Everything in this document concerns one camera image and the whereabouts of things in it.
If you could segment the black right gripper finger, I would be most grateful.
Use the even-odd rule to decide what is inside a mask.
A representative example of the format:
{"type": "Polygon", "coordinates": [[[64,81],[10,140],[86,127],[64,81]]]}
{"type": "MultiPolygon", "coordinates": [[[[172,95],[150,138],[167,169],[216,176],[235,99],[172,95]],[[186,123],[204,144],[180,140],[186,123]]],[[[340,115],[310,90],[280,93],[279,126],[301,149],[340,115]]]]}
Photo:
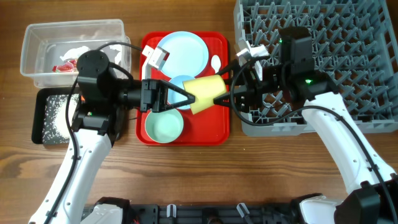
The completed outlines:
{"type": "Polygon", "coordinates": [[[230,85],[232,84],[233,79],[230,77],[229,73],[233,72],[233,74],[235,75],[240,71],[240,68],[241,66],[239,65],[239,60],[234,59],[230,61],[230,63],[227,64],[227,66],[218,71],[216,74],[222,77],[226,73],[227,79],[224,79],[223,81],[225,85],[230,85]]]}
{"type": "MultiPolygon", "coordinates": [[[[245,86],[241,85],[237,88],[232,88],[231,90],[234,90],[233,100],[237,108],[245,108],[246,106],[249,106],[248,103],[246,103],[248,89],[245,86]]],[[[217,96],[214,98],[213,102],[215,105],[231,108],[231,92],[227,91],[226,93],[217,96]]]]}

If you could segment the red patterned snack wrapper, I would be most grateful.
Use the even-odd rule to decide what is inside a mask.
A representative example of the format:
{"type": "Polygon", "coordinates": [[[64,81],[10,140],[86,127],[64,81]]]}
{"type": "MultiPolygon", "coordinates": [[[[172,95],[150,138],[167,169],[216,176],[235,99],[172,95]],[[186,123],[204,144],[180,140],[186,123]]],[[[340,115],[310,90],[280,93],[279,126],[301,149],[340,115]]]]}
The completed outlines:
{"type": "Polygon", "coordinates": [[[63,65],[55,65],[52,69],[55,73],[64,73],[64,72],[75,72],[77,59],[67,60],[63,65]]]}

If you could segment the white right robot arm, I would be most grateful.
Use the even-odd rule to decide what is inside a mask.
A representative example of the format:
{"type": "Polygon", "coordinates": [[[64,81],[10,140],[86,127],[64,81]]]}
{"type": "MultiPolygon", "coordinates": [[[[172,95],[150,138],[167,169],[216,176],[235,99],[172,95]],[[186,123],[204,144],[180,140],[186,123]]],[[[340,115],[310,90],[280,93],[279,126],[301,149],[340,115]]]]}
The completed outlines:
{"type": "Polygon", "coordinates": [[[221,73],[189,80],[168,89],[181,94],[170,108],[189,106],[193,113],[213,105],[231,108],[237,115],[259,102],[260,95],[282,91],[289,103],[300,103],[298,112],[319,135],[332,156],[346,187],[344,200],[322,194],[293,199],[291,223],[396,223],[397,174],[370,145],[347,111],[337,85],[315,68],[312,36],[305,27],[288,27],[279,32],[278,65],[250,76],[251,67],[268,58],[267,53],[250,55],[225,80],[221,73]]]}

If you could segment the mint green bowl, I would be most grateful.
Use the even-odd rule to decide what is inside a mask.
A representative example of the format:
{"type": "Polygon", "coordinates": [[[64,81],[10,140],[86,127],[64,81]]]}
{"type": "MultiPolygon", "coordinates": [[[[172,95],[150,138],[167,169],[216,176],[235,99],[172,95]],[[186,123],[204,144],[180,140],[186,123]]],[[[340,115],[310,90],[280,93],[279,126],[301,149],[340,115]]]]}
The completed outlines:
{"type": "Polygon", "coordinates": [[[176,140],[182,133],[184,120],[181,113],[168,110],[160,113],[150,112],[145,120],[146,134],[155,142],[165,144],[176,140]]]}

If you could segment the yellow plastic cup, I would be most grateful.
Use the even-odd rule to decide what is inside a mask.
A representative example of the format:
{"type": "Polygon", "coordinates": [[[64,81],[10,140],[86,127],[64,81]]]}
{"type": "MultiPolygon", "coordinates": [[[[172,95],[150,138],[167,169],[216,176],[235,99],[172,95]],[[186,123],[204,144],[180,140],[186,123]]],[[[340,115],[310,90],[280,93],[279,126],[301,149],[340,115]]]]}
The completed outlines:
{"type": "Polygon", "coordinates": [[[185,91],[195,96],[195,102],[190,104],[193,114],[197,114],[214,105],[213,100],[227,92],[224,80],[220,75],[200,77],[183,82],[185,91]]]}

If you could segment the white rice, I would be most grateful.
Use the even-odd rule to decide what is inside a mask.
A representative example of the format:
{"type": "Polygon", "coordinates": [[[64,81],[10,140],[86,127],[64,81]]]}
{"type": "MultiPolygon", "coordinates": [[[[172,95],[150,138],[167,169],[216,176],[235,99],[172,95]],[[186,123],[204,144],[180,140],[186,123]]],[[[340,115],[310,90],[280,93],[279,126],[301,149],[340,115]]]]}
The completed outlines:
{"type": "Polygon", "coordinates": [[[45,145],[64,144],[69,142],[65,112],[68,95],[50,95],[45,105],[42,143],[45,145]]]}

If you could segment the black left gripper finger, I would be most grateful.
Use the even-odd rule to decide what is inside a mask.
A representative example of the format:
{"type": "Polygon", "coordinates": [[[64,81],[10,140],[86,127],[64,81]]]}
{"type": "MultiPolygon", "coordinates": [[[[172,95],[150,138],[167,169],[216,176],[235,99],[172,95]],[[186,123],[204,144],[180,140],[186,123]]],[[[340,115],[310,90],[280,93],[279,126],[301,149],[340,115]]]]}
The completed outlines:
{"type": "Polygon", "coordinates": [[[172,103],[169,105],[165,105],[165,110],[171,110],[171,109],[176,109],[181,106],[187,106],[195,102],[195,97],[193,95],[188,95],[186,100],[177,102],[177,103],[172,103]]]}
{"type": "Polygon", "coordinates": [[[165,80],[160,80],[160,85],[162,87],[164,87],[165,89],[167,89],[167,90],[173,90],[173,91],[175,91],[175,92],[177,92],[177,93],[179,93],[179,94],[181,94],[183,96],[188,96],[189,95],[189,93],[186,92],[184,89],[182,89],[182,88],[180,88],[180,87],[178,87],[178,86],[176,86],[176,85],[174,85],[172,83],[169,83],[169,82],[167,82],[165,80]]]}

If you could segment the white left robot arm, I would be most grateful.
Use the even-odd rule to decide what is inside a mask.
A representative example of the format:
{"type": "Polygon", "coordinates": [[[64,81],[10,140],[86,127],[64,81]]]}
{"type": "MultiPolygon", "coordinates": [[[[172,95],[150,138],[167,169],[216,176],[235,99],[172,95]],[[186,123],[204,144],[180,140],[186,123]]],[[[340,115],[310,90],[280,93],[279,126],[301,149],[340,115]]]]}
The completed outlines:
{"type": "Polygon", "coordinates": [[[66,115],[70,134],[65,158],[44,201],[30,223],[79,223],[95,176],[120,135],[126,115],[168,111],[195,102],[195,96],[167,81],[135,80],[101,50],[77,60],[73,84],[80,99],[66,115]]]}

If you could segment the white tissue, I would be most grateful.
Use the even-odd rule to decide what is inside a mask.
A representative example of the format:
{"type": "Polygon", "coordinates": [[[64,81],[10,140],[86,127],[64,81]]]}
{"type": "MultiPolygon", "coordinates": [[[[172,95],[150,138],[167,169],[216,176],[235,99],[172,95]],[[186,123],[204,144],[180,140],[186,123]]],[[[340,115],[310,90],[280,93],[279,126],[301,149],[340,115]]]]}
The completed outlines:
{"type": "MultiPolygon", "coordinates": [[[[64,55],[60,56],[60,59],[65,62],[69,59],[77,59],[83,53],[90,51],[91,49],[87,46],[82,46],[68,50],[64,55]]],[[[113,59],[114,63],[120,63],[123,55],[122,45],[110,45],[101,49],[102,52],[106,53],[110,59],[113,59]]]]}

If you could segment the light blue bowl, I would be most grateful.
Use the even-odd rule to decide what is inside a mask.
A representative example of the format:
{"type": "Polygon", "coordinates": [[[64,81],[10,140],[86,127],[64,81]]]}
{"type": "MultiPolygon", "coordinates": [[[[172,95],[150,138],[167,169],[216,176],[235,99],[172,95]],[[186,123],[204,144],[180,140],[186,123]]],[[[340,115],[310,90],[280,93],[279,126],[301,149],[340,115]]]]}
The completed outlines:
{"type": "MultiPolygon", "coordinates": [[[[173,77],[172,79],[170,79],[169,83],[181,88],[181,89],[185,89],[183,86],[183,82],[185,81],[189,81],[189,80],[194,80],[194,77],[191,77],[189,75],[179,75],[176,77],[173,77]]],[[[174,91],[169,89],[168,90],[168,95],[167,95],[167,100],[169,104],[174,104],[174,103],[179,103],[181,101],[185,101],[187,100],[187,97],[174,91]]],[[[180,106],[178,107],[178,110],[189,110],[190,109],[190,105],[185,105],[185,106],[180,106]]]]}

